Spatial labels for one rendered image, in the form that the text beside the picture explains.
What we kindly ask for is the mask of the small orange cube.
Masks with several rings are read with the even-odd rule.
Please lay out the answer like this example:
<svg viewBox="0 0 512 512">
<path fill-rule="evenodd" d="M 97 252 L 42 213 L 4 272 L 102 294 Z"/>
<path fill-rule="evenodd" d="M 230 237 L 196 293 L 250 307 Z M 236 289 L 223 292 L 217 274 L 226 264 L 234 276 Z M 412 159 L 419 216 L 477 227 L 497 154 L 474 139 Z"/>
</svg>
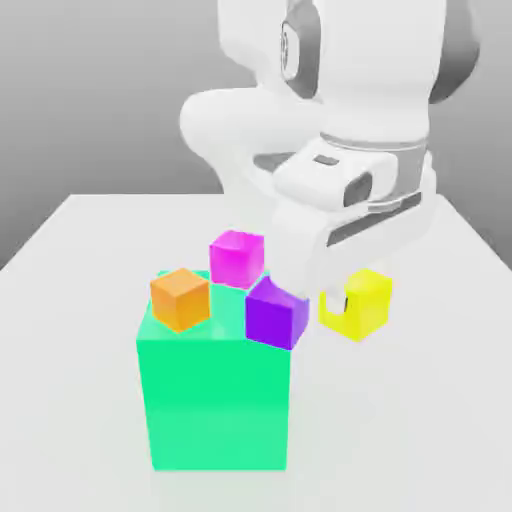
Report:
<svg viewBox="0 0 512 512">
<path fill-rule="evenodd" d="M 153 316 L 176 333 L 210 318 L 209 281 L 181 268 L 150 282 Z"/>
</svg>

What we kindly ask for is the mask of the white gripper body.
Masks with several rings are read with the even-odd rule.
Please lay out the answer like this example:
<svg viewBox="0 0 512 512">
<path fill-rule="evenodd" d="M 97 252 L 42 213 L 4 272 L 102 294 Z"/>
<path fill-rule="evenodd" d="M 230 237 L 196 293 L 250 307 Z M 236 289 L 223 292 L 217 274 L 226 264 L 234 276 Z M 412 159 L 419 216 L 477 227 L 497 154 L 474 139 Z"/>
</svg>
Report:
<svg viewBox="0 0 512 512">
<path fill-rule="evenodd" d="M 272 282 L 299 298 L 337 288 L 349 275 L 422 237 L 436 201 L 436 189 L 426 187 L 394 211 L 344 222 L 314 208 L 283 203 L 272 222 Z"/>
</svg>

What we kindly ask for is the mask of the small magenta cube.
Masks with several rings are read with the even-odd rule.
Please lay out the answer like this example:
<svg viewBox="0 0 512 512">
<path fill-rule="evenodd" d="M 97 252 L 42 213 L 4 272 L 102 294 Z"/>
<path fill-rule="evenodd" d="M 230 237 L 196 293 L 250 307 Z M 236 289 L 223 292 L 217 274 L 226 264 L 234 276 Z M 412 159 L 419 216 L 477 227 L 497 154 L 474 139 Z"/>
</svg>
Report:
<svg viewBox="0 0 512 512">
<path fill-rule="evenodd" d="M 264 237 L 227 230 L 209 245 L 214 283 L 249 289 L 264 271 Z"/>
</svg>

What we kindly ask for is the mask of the small purple cube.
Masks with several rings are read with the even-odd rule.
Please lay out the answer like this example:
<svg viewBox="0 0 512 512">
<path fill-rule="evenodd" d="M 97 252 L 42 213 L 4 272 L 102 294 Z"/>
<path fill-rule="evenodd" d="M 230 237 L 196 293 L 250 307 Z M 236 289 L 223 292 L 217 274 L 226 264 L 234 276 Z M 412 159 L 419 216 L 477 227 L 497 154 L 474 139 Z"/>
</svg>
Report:
<svg viewBox="0 0 512 512">
<path fill-rule="evenodd" d="M 246 337 L 291 351 L 309 322 L 310 301 L 299 299 L 264 276 L 245 297 Z"/>
</svg>

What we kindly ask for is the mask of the small yellow cube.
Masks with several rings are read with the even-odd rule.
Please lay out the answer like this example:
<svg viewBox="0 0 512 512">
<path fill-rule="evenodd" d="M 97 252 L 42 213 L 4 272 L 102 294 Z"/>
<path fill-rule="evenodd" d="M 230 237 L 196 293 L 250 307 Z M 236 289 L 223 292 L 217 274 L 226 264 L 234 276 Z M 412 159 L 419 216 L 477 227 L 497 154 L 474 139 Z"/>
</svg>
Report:
<svg viewBox="0 0 512 512">
<path fill-rule="evenodd" d="M 318 321 L 338 334 L 359 342 L 386 324 L 391 295 L 391 278 L 370 269 L 362 269 L 345 284 L 342 313 L 331 312 L 327 306 L 326 293 L 320 293 Z"/>
</svg>

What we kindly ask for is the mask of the large green box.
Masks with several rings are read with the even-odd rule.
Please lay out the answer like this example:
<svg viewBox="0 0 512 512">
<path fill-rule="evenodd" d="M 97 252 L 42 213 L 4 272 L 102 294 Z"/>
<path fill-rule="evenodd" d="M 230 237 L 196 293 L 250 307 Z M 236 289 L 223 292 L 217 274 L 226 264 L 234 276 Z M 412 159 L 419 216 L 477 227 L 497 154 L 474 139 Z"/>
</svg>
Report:
<svg viewBox="0 0 512 512">
<path fill-rule="evenodd" d="M 146 310 L 136 338 L 152 465 L 283 470 L 291 353 L 245 336 L 242 289 L 212 284 L 210 319 L 175 333 Z"/>
</svg>

